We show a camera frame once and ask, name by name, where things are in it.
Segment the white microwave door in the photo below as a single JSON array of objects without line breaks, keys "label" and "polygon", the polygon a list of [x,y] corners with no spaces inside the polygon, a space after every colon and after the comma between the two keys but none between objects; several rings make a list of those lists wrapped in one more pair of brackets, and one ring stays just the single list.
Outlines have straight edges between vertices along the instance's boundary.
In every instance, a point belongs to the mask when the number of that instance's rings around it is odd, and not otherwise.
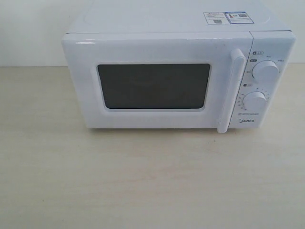
[{"label": "white microwave door", "polygon": [[64,54],[88,128],[228,130],[249,32],[67,33]]}]

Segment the lower white timer knob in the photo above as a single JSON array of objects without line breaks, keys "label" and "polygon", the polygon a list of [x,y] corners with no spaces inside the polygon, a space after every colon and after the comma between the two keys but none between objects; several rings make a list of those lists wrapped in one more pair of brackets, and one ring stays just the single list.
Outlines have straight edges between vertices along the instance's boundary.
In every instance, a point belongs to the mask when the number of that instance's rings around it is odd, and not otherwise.
[{"label": "lower white timer knob", "polygon": [[243,98],[243,105],[246,110],[249,111],[261,111],[266,106],[266,97],[262,92],[255,91],[247,94]]}]

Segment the warning label sticker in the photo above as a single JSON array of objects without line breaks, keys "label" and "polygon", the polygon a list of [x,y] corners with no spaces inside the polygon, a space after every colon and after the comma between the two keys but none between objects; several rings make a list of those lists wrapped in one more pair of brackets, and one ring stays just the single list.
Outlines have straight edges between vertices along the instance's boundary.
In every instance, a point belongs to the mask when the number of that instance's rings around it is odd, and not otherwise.
[{"label": "warning label sticker", "polygon": [[230,12],[204,12],[206,21],[210,25],[215,24],[253,24],[253,20],[245,11]]}]

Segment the upper white control knob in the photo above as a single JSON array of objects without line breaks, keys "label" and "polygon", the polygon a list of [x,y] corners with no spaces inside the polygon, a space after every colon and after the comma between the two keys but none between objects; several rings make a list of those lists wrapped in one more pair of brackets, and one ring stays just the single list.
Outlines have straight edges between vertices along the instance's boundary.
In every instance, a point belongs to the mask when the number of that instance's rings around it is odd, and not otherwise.
[{"label": "upper white control knob", "polygon": [[279,75],[277,65],[270,60],[261,61],[252,69],[252,77],[259,83],[273,82]]}]

